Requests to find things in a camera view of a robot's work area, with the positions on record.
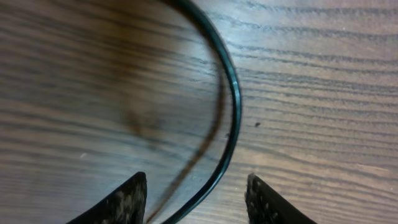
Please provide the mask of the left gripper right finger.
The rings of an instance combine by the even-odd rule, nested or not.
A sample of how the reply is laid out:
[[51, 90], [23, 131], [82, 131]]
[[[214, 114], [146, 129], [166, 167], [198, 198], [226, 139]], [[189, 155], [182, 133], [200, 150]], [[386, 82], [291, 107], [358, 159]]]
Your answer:
[[248, 175], [245, 202], [249, 224], [316, 224], [254, 173]]

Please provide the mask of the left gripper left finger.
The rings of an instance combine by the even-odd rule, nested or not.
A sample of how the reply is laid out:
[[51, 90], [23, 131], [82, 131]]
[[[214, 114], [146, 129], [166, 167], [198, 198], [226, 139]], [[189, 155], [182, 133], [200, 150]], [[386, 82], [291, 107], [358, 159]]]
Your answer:
[[147, 179], [137, 172], [95, 206], [67, 224], [143, 224]]

